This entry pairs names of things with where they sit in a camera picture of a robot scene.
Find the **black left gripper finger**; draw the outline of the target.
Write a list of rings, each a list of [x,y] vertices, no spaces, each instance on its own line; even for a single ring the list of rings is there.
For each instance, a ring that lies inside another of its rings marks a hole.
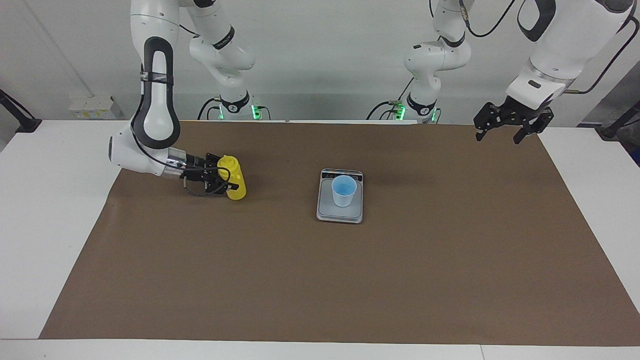
[[[474,127],[477,132],[475,138],[478,142],[482,141],[487,132],[502,126],[499,110],[500,108],[494,104],[485,104],[474,116]]]
[[[535,133],[542,133],[554,118],[552,109],[544,109],[532,120],[522,120],[521,127],[513,137],[513,142],[519,145],[526,137]]]

